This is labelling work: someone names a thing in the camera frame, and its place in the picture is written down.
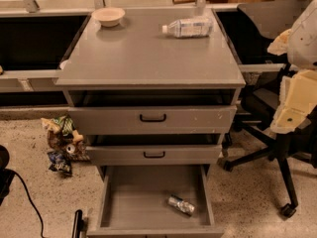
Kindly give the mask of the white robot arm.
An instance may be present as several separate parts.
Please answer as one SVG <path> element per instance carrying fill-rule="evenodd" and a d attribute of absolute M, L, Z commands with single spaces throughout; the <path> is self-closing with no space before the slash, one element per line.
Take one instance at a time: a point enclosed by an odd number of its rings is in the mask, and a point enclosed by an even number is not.
<path fill-rule="evenodd" d="M 277 134 L 294 132 L 317 106 L 317 0 L 313 0 L 292 27 L 282 32 L 267 48 L 273 55 L 287 54 L 299 68 L 284 76 L 270 130 Z"/>

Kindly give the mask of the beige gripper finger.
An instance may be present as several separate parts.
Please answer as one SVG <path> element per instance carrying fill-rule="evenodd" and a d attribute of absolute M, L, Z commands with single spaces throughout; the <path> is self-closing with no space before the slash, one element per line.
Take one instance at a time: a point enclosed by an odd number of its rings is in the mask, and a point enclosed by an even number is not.
<path fill-rule="evenodd" d="M 279 105 L 270 130 L 277 134 L 294 132 L 317 106 L 317 71 L 302 69 L 280 84 Z"/>
<path fill-rule="evenodd" d="M 278 35 L 272 43 L 269 44 L 267 51 L 276 56 L 281 56 L 287 52 L 288 38 L 290 36 L 291 30 L 285 30 L 280 35 Z"/>

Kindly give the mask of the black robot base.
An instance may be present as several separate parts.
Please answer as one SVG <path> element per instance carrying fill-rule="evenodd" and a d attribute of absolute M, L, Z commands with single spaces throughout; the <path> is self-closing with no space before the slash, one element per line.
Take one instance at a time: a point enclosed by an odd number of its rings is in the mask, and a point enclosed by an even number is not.
<path fill-rule="evenodd" d="M 9 194 L 10 185 L 14 178 L 14 172 L 7 169 L 10 156 L 8 150 L 0 145 L 0 205 Z"/>

